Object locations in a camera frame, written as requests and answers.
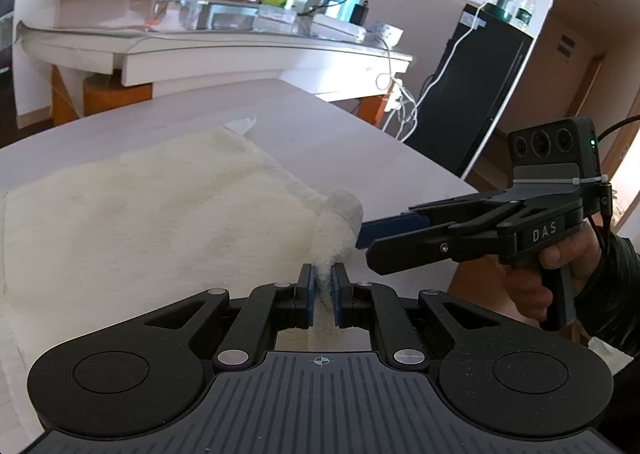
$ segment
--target person's arm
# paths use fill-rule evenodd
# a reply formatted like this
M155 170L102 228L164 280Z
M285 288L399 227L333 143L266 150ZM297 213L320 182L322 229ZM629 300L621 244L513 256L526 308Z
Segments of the person's arm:
M587 333L631 356L640 355L640 256L631 243L615 235L602 256L589 224L561 243L540 253L545 268L570 265L578 319ZM525 317L544 320L551 292L542 286L540 272L511 269L504 287Z
M627 239L610 236L611 247L575 298L583 328L591 336L640 355L640 256Z

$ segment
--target table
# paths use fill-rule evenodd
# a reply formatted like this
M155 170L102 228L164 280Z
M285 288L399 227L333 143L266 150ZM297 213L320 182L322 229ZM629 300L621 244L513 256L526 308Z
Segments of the table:
M18 25L22 49L56 65L82 116L82 81L122 70L122 85L152 85L153 98L190 89L279 78L322 100L384 97L388 77L412 57L380 43L252 30L256 4L220 0L83 0L28 16ZM370 107L377 124L386 99Z
M172 137L244 117L257 117L247 138L321 193L342 188L364 206L366 220L410 205L474 189L411 148L334 105L279 80L258 80L162 96L100 113L0 149L0 189L11 189L79 163L102 160ZM352 282L391 285L401 297L422 288L445 290L456 268L443 261L388 277L366 266L364 252L348 260ZM366 348L366 333L345 330L343 349ZM23 447L0 370L0 440ZM9 447L2 449L10 454Z

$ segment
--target silver screw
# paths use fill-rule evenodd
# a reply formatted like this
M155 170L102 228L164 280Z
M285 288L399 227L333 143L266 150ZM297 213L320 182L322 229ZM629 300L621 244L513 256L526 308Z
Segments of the silver screw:
M416 349L402 349L394 354L396 362L405 366L415 366L424 362L424 353Z
M249 355L239 349L228 349L218 355L218 362L225 366L239 366L249 360Z

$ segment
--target cream fleece blanket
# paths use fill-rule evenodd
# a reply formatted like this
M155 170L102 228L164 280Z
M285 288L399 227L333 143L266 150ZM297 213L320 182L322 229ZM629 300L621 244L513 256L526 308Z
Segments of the cream fleece blanket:
M0 361L32 439L26 374L45 351L209 288L245 297L296 282L305 262L328 275L362 221L352 228L344 206L222 127L59 171L2 202Z

